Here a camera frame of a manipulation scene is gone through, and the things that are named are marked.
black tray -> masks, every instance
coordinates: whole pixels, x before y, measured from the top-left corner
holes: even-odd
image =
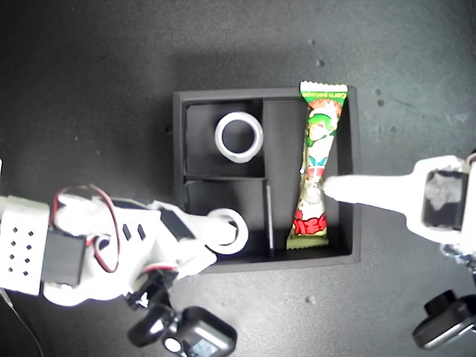
[[[327,198],[324,205],[329,245],[286,250],[298,203],[308,111],[297,89],[182,91],[174,94],[173,105],[174,174],[179,205],[188,213],[201,215],[216,208],[232,208],[243,216],[250,231],[241,252],[219,255],[217,264],[206,272],[359,262],[360,207]],[[219,120],[237,111],[255,116],[264,131],[263,148],[246,164],[235,164],[223,157],[214,141]],[[224,133],[227,146],[239,145],[232,141],[239,138],[236,134],[243,133],[239,128],[235,130],[235,135]],[[360,173],[353,87],[349,87],[325,176],[350,173]]]

tape roll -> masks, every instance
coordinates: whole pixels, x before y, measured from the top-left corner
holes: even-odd
[[[229,208],[219,208],[212,210],[207,216],[220,218],[228,223],[234,223],[237,227],[237,235],[233,242],[228,244],[207,242],[208,248],[218,254],[235,254],[245,247],[249,237],[249,230],[245,220],[238,212]]]
[[[242,121],[247,123],[253,129],[253,144],[248,150],[244,152],[232,152],[223,143],[223,131],[225,130],[225,127],[232,121]],[[261,150],[261,147],[263,146],[263,128],[261,127],[260,122],[249,113],[228,113],[220,120],[220,122],[218,122],[218,125],[216,126],[215,144],[222,155],[228,160],[231,160],[237,164],[244,164],[245,162],[250,161]]]

candy wrapper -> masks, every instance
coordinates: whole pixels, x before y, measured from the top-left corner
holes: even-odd
[[[327,225],[321,193],[322,175],[334,141],[347,86],[301,82],[300,93],[309,104],[304,137],[300,195],[287,249],[327,245]]]

ventilation hole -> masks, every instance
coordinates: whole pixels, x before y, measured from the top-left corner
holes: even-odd
[[[142,225],[137,226],[137,232],[139,233],[139,236],[141,236],[142,240],[146,239],[146,234],[144,232],[144,229],[142,228]]]
[[[126,236],[127,240],[131,239],[132,235],[131,235],[131,232],[129,231],[129,227],[127,227],[127,225],[122,226],[122,232],[124,232],[124,236]]]
[[[102,251],[105,247],[109,245],[109,241],[107,239],[103,239],[99,242],[99,250]]]

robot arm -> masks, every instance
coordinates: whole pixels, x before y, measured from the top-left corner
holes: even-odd
[[[465,264],[476,283],[476,155],[418,161],[405,176],[339,176],[324,192],[405,215],[410,231],[441,244],[441,252]],[[425,305],[428,317],[413,332],[418,347],[433,349],[476,326],[476,295],[456,298],[449,290]]]
[[[167,291],[215,263],[216,253],[242,250],[248,241],[243,218],[224,208],[194,216],[164,202],[142,205],[89,188],[99,197],[64,190],[51,215],[46,204],[0,197],[0,288],[38,295],[43,282],[45,298],[62,306],[123,295],[133,309],[149,310],[129,332],[133,344],[162,338],[177,356],[203,348],[217,357],[232,353],[233,327],[199,307],[175,311]]]

